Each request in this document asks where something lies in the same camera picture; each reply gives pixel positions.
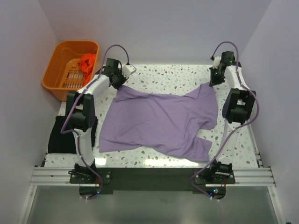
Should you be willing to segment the purple t shirt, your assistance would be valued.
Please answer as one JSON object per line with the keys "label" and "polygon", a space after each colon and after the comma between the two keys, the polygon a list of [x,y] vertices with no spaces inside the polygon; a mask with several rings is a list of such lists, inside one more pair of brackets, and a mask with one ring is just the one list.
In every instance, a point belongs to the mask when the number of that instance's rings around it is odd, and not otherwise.
{"label": "purple t shirt", "polygon": [[212,143],[197,133],[214,129],[217,117],[216,93],[209,83],[183,96],[123,86],[102,124],[99,149],[112,152],[145,146],[167,156],[206,162]]}

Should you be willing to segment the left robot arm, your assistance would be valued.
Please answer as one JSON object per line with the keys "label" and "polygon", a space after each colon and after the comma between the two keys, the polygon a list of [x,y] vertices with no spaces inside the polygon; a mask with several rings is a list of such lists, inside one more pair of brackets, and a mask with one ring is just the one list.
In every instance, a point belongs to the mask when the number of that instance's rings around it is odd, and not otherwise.
{"label": "left robot arm", "polygon": [[68,93],[61,133],[72,133],[75,139],[78,160],[69,173],[72,180],[97,187],[103,183],[94,167],[92,132],[97,124],[94,100],[110,86],[118,90],[135,72],[135,66],[130,63],[122,65],[120,61],[109,58],[86,86]]}

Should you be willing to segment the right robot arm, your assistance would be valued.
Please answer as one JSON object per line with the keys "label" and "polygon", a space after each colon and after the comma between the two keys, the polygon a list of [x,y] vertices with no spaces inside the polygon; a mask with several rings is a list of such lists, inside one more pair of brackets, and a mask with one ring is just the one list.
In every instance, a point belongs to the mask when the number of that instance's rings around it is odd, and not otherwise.
{"label": "right robot arm", "polygon": [[225,51],[221,56],[211,58],[214,62],[210,68],[210,86],[226,83],[230,90],[221,110],[224,130],[219,151],[207,168],[194,174],[196,185],[235,183],[232,170],[234,149],[240,129],[250,119],[255,103],[255,93],[248,91],[234,53]]}

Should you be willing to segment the orange t shirt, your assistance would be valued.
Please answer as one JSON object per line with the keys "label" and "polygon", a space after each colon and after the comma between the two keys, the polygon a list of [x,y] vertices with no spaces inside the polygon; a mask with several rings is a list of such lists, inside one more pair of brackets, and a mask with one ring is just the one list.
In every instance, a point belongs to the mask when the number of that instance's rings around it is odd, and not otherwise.
{"label": "orange t shirt", "polygon": [[78,66],[81,69],[81,71],[84,73],[85,81],[88,81],[90,79],[95,61],[96,61],[96,54],[87,53],[80,58],[78,62]]}

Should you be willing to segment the orange plastic basket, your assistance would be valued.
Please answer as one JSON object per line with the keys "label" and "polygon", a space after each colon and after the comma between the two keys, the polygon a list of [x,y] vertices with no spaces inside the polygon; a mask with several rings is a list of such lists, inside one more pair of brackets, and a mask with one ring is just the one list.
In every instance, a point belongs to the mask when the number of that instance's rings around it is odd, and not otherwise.
{"label": "orange plastic basket", "polygon": [[76,91],[85,86],[84,72],[78,65],[82,56],[90,53],[95,55],[95,62],[90,78],[101,66],[100,47],[97,42],[84,40],[69,40],[59,43],[50,59],[42,79],[42,85],[58,100],[66,101],[70,91]]}

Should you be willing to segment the folded black t shirt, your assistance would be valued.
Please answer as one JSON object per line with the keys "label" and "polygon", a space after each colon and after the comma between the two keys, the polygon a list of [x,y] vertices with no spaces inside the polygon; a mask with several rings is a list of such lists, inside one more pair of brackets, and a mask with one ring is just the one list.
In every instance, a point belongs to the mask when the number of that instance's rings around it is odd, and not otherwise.
{"label": "folded black t shirt", "polygon": [[[72,133],[61,133],[63,125],[66,121],[66,116],[56,116],[56,121],[50,134],[48,143],[48,153],[62,153],[62,154],[74,154],[75,149],[75,138]],[[83,121],[83,118],[73,118],[71,115],[69,121],[66,124],[65,131],[71,129],[78,129],[83,132],[91,131],[88,134],[86,141],[89,140],[91,143],[90,149],[92,150],[95,146],[95,134],[98,125],[98,118],[92,117],[92,126]]]}

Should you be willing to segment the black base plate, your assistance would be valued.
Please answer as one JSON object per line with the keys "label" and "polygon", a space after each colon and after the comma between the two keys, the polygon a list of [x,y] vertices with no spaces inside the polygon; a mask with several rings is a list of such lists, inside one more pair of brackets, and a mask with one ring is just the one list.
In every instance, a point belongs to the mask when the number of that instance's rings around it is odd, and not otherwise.
{"label": "black base plate", "polygon": [[235,175],[214,174],[198,168],[94,168],[77,166],[68,172],[70,183],[79,185],[79,194],[88,199],[116,191],[206,192],[223,198],[226,186],[235,184]]}

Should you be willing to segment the aluminium rail frame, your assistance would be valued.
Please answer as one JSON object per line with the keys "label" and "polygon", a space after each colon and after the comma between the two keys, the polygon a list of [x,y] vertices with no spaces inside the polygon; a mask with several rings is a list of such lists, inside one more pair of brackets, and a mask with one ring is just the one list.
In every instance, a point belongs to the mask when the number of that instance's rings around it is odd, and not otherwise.
{"label": "aluminium rail frame", "polygon": [[[131,88],[154,93],[169,93],[182,95],[195,89],[200,84],[210,79],[211,65],[163,65],[163,64],[138,64],[137,75],[133,75],[132,81],[128,82]],[[211,141],[210,158],[219,149],[224,130],[222,120],[222,107],[228,95],[229,87],[226,83],[215,87],[218,107],[220,109],[217,125],[211,131],[199,131],[199,137]],[[112,89],[106,90],[96,103],[96,112],[99,116],[97,134],[104,121],[106,112],[115,96]],[[167,157],[156,152],[154,149],[140,147],[133,151],[99,153],[94,150],[95,166],[98,168],[198,168],[205,163],[195,163],[186,159]],[[30,189],[36,194],[37,186],[79,186],[70,183],[68,171],[74,169],[75,156],[46,153],[45,166],[35,167],[31,180]],[[229,184],[226,188],[234,187],[267,187],[270,201],[279,224],[285,224],[286,220],[277,198],[276,183],[271,168],[263,167],[263,163],[256,145],[251,124],[240,129],[239,137],[234,149],[233,172],[235,184]]]}

